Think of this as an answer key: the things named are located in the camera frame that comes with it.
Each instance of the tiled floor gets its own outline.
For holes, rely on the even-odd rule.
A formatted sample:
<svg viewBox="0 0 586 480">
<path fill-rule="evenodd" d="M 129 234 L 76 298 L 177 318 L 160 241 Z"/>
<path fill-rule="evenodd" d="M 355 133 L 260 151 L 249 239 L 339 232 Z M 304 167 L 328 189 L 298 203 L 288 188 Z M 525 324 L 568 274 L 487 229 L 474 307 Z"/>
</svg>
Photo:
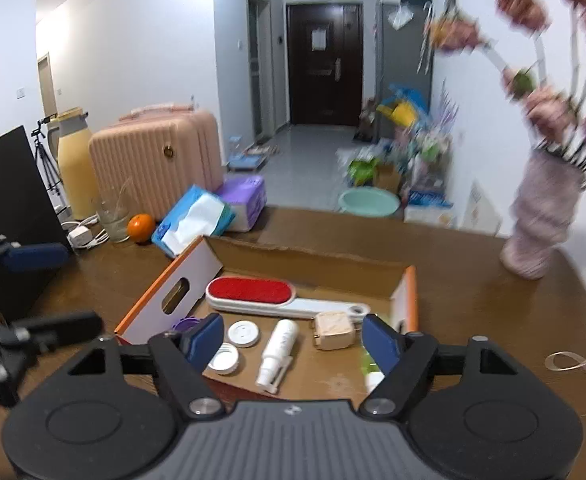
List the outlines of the tiled floor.
<svg viewBox="0 0 586 480">
<path fill-rule="evenodd" d="M 345 189 L 336 152 L 355 148 L 354 128 L 290 126 L 269 141 L 279 153 L 259 171 L 266 181 L 269 205 L 334 210 Z"/>
</svg>

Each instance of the dark brown door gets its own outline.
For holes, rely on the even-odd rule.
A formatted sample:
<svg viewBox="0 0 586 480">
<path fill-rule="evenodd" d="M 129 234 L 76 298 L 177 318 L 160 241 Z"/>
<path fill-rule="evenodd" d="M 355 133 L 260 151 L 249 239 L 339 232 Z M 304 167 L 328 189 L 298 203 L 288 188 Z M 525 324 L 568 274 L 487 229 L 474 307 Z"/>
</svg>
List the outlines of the dark brown door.
<svg viewBox="0 0 586 480">
<path fill-rule="evenodd" d="M 291 123 L 357 126 L 362 105 L 358 4 L 287 6 Z"/>
</svg>

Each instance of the wooden table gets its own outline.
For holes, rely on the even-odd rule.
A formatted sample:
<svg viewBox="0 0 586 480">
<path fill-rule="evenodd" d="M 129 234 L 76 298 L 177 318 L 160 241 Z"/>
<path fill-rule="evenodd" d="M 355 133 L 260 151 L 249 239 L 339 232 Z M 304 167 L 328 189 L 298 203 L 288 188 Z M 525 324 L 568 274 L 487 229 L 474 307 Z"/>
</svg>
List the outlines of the wooden table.
<svg viewBox="0 0 586 480">
<path fill-rule="evenodd" d="M 586 478 L 586 375 L 581 370 L 554 373 L 544 367 L 545 357 L 560 350 L 586 357 L 586 291 L 564 256 L 554 256 L 543 280 L 526 282 L 500 265 L 503 240 L 499 238 L 395 219 L 287 209 L 267 209 L 253 232 L 235 237 L 417 266 L 420 328 L 448 344 L 487 335 L 562 396 L 580 414 L 585 431 L 570 478 Z M 168 263 L 154 246 L 105 244 L 62 269 L 34 314 L 93 309 L 113 330 Z M 29 373 L 24 393 L 74 351 L 42 359 Z M 436 386 L 449 384 L 447 379 Z M 132 382 L 148 384 L 140 378 Z M 0 408 L 0 432 L 5 417 Z M 13 478 L 0 446 L 0 479 Z"/>
</svg>

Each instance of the purple tissue package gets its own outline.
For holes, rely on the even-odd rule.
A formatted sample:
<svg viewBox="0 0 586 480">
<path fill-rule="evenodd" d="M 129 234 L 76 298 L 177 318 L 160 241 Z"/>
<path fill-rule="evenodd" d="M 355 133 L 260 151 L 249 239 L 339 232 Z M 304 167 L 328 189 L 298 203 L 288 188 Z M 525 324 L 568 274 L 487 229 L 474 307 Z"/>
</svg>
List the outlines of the purple tissue package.
<svg viewBox="0 0 586 480">
<path fill-rule="evenodd" d="M 250 231 L 266 206 L 266 186 L 261 176 L 245 176 L 227 180 L 215 192 L 235 213 L 228 231 Z"/>
</svg>

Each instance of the pink suitcase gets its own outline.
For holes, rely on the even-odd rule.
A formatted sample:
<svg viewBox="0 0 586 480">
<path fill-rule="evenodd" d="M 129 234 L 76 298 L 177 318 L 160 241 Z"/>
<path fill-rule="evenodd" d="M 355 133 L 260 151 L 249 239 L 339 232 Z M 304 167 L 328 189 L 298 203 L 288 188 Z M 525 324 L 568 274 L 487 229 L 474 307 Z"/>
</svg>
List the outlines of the pink suitcase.
<svg viewBox="0 0 586 480">
<path fill-rule="evenodd" d="M 161 221 L 193 185 L 215 191 L 223 183 L 217 122 L 193 107 L 154 105 L 133 110 L 93 135 L 89 152 L 100 192 L 129 189 Z"/>
</svg>

